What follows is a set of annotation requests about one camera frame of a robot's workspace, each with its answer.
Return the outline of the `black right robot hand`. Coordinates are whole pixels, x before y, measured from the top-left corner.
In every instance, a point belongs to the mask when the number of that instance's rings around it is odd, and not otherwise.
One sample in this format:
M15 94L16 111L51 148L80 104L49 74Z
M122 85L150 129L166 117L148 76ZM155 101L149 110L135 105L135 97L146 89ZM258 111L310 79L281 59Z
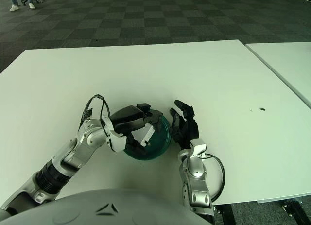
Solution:
M170 109L170 114L173 117L171 136L181 149L178 153L178 159L183 161L187 156L207 159L205 155L206 145L197 154L190 153L194 150L191 141L199 139L199 129L194 119L193 107L180 100L175 100L174 104L183 112L181 116L174 108Z

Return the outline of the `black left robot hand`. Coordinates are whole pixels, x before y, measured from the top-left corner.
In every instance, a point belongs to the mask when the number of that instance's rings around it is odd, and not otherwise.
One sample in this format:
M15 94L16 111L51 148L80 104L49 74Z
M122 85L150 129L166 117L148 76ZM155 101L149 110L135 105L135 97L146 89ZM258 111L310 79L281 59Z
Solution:
M136 160L152 160L167 150L163 113L149 104L130 105L111 115L114 131L126 137L125 153Z

